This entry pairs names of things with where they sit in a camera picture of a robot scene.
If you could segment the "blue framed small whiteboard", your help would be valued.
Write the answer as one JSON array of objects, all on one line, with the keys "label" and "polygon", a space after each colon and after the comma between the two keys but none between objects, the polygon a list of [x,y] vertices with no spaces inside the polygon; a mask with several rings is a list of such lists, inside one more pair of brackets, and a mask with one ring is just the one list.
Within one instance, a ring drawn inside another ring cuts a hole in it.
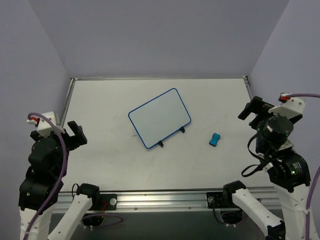
[{"label": "blue framed small whiteboard", "polygon": [[191,115],[176,88],[171,88],[128,112],[143,146],[150,150],[177,132],[185,132]]}]

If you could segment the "blue bone-shaped eraser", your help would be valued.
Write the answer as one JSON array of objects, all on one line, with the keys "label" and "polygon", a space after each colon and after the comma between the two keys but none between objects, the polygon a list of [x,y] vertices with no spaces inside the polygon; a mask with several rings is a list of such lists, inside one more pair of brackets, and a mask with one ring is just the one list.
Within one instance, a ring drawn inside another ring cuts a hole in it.
[{"label": "blue bone-shaped eraser", "polygon": [[220,138],[221,138],[221,135],[215,132],[212,135],[212,137],[211,137],[211,139],[210,139],[208,144],[210,146],[216,147],[218,145],[218,142],[219,142]]}]

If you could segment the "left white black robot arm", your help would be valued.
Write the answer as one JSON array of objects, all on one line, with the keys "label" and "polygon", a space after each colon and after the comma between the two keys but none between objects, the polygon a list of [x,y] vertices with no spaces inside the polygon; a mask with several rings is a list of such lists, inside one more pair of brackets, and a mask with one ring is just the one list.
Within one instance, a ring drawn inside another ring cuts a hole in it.
[{"label": "left white black robot arm", "polygon": [[57,226],[50,231],[51,217],[62,189],[62,178],[67,174],[69,153],[88,140],[81,126],[69,121],[73,135],[65,129],[49,128],[47,136],[32,131],[35,141],[28,157],[30,167],[19,188],[20,239],[22,240],[69,240],[88,210],[100,206],[100,188],[83,183],[72,203]]}]

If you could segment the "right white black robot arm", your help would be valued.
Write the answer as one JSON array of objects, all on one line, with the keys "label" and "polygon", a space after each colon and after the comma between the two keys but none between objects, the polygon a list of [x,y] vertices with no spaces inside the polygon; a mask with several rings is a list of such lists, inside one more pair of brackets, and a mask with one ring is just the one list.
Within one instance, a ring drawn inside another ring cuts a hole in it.
[{"label": "right white black robot arm", "polygon": [[318,240],[311,197],[315,184],[311,181],[306,160],[293,149],[289,136],[294,124],[303,117],[305,102],[291,94],[281,94],[281,105],[274,106],[255,96],[238,118],[255,118],[249,126],[256,131],[250,138],[259,160],[253,173],[264,171],[276,190],[283,218],[263,206],[239,180],[223,187],[222,200],[227,206],[237,206],[260,228],[267,240]]}]

